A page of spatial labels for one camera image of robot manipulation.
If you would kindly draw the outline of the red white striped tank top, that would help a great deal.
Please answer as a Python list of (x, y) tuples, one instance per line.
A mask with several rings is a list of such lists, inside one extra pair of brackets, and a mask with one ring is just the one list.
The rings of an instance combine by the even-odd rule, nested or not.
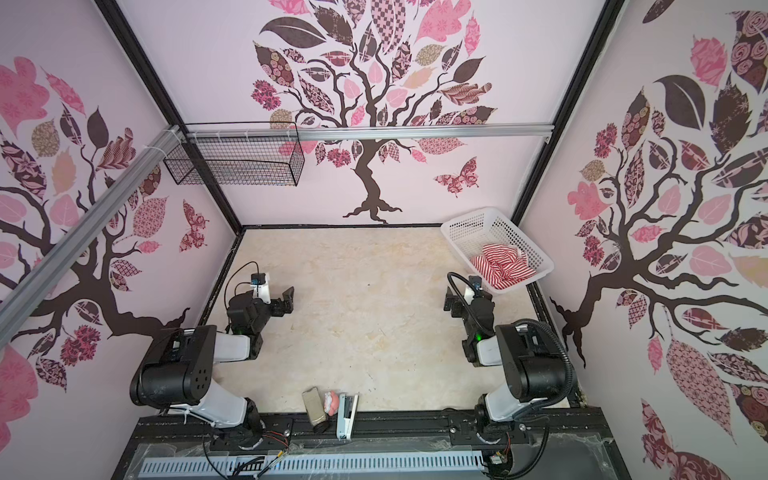
[(528, 255), (512, 245), (488, 244), (470, 260), (487, 284), (505, 290), (530, 279), (536, 273)]

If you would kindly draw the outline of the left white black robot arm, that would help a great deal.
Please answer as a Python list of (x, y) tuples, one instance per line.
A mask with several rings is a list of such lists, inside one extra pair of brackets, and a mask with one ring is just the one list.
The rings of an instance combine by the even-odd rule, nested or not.
[(265, 300), (255, 292), (232, 297), (227, 305), (229, 330), (214, 325), (166, 329), (154, 340), (130, 384), (137, 406), (191, 414), (221, 431), (259, 438), (264, 425), (255, 402), (226, 390), (213, 378), (213, 367), (257, 359), (262, 331), (272, 318), (293, 312), (295, 289)]

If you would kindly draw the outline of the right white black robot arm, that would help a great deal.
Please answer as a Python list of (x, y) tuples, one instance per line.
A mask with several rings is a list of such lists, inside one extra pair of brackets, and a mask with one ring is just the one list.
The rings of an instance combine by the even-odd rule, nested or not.
[(465, 359), (476, 368), (503, 370), (501, 386), (483, 394), (475, 407), (481, 427), (517, 422), (554, 406), (576, 385), (572, 362), (550, 327), (533, 319), (497, 325), (494, 308), (492, 296), (483, 290), (446, 289), (443, 310), (462, 321)]

